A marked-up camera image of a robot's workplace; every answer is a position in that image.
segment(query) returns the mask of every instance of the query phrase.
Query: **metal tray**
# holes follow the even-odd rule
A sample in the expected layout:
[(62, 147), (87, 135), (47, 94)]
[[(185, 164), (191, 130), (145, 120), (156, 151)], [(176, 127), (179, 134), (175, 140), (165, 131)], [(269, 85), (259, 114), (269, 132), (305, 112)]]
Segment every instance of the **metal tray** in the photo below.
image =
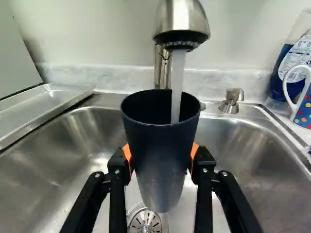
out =
[(0, 150), (92, 93), (91, 85), (44, 84), (0, 101)]

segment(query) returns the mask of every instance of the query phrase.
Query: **orange gripper pad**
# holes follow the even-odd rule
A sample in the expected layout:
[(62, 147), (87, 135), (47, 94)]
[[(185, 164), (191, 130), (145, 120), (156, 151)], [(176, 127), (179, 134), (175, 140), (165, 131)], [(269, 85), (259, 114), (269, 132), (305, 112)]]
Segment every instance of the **orange gripper pad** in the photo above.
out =
[(191, 173), (191, 175), (192, 175), (192, 168), (193, 168), (193, 160), (194, 160), (196, 152), (198, 151), (198, 148), (199, 148), (199, 145), (194, 142), (192, 145), (191, 153), (190, 153), (190, 159), (191, 159), (190, 173)]
[(123, 154), (125, 156), (125, 159), (128, 161), (128, 166), (130, 168), (130, 174), (132, 175), (132, 167), (131, 167), (131, 161), (132, 161), (132, 154), (131, 154), (131, 151), (130, 151), (130, 147), (128, 145), (128, 143), (122, 147), (122, 151), (123, 151)]

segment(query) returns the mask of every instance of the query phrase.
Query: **bottle label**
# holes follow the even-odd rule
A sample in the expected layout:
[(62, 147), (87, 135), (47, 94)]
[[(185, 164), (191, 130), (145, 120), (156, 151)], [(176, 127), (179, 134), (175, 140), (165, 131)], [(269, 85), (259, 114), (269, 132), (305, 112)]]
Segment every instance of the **bottle label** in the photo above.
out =
[[(311, 67), (311, 35), (302, 37), (285, 55), (278, 67), (278, 76), (284, 79), (287, 71), (297, 65), (308, 65)], [(306, 78), (305, 70), (297, 70), (290, 74), (288, 83), (296, 83)]]

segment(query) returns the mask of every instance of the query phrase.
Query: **cup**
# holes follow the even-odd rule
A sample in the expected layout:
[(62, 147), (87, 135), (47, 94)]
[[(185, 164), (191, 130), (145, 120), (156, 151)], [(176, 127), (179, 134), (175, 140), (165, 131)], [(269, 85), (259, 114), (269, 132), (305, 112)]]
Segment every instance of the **cup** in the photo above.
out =
[(171, 90), (145, 90), (121, 104), (142, 199), (159, 213), (179, 201), (201, 111), (199, 100), (183, 92), (179, 122), (171, 124), (171, 99)]
[[(296, 104), (294, 104), (287, 92), (287, 80), (292, 78), (293, 75), (306, 75), (305, 86), (298, 98)], [(311, 68), (306, 65), (299, 65), (291, 68), (283, 80), (283, 92), (286, 101), (293, 113), (290, 116), (290, 120), (306, 129), (311, 129)]]

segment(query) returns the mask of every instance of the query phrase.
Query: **stainless steel sink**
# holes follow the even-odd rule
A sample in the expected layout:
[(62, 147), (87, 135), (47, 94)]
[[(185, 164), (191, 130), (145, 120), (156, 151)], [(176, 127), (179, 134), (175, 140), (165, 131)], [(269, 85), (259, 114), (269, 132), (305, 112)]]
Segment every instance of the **stainless steel sink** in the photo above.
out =
[[(0, 232), (58, 233), (90, 173), (107, 172), (112, 153), (126, 143), (119, 105), (124, 95), (95, 95), (46, 123), (0, 157)], [(266, 233), (304, 233), (311, 227), (310, 165), (266, 115), (240, 104), (227, 115), (207, 102), (196, 142), (231, 171)], [(135, 174), (126, 188), (130, 212), (142, 202)], [(186, 176), (178, 206), (165, 218), (171, 233), (193, 232), (196, 186)], [(214, 232), (230, 232), (213, 196)], [(109, 196), (94, 232), (108, 232)]]

